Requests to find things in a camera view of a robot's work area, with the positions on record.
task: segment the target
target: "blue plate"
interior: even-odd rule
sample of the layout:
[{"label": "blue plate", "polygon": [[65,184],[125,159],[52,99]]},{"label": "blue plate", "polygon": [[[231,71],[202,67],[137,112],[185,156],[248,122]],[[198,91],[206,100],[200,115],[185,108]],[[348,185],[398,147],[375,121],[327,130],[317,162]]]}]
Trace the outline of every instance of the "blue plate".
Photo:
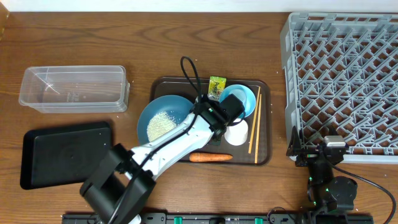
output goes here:
[{"label": "blue plate", "polygon": [[229,93],[232,90],[243,90],[243,92],[246,94],[246,105],[244,105],[244,112],[245,112],[245,118],[250,116],[251,113],[253,113],[254,109],[256,108],[256,96],[254,96],[253,91],[251,91],[250,88],[244,86],[244,85],[230,85],[227,88],[224,89],[224,91],[220,95],[220,102],[225,100],[225,98],[229,95]]},{"label": "blue plate", "polygon": [[173,116],[175,124],[179,125],[188,116],[193,103],[182,96],[167,95],[156,98],[150,102],[141,113],[137,124],[137,135],[140,145],[149,142],[147,127],[149,121],[158,113],[166,111],[169,116]]}]

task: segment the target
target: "wire grid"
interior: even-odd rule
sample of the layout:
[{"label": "wire grid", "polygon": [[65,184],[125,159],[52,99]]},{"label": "wire grid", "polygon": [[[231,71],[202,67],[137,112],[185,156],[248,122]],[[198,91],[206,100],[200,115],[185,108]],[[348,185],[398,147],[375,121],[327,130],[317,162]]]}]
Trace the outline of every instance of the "wire grid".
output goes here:
[{"label": "wire grid", "polygon": [[398,155],[398,31],[391,30],[293,31],[304,147],[333,126],[348,154]]}]

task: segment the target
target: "snack package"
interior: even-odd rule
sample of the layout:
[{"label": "snack package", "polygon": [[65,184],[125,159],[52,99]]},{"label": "snack package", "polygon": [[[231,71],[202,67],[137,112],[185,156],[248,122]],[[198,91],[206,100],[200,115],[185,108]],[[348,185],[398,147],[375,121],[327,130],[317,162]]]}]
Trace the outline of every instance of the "snack package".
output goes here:
[{"label": "snack package", "polygon": [[224,91],[226,78],[210,77],[208,97],[211,100],[218,101],[221,93]]}]

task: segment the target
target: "clear plastic container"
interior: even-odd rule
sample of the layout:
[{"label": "clear plastic container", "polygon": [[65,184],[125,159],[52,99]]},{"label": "clear plastic container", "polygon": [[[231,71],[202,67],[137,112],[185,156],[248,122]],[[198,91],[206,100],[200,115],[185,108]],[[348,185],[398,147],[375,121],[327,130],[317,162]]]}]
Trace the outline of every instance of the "clear plastic container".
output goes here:
[{"label": "clear plastic container", "polygon": [[123,112],[129,89],[122,66],[30,67],[19,103],[41,113]]}]

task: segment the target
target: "white wall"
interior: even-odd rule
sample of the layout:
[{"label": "white wall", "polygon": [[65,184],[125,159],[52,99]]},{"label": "white wall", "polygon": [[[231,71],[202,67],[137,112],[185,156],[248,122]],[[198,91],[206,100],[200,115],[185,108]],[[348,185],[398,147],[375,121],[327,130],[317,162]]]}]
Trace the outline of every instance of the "white wall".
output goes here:
[{"label": "white wall", "polygon": [[398,12],[398,0],[0,0],[15,11]]}]

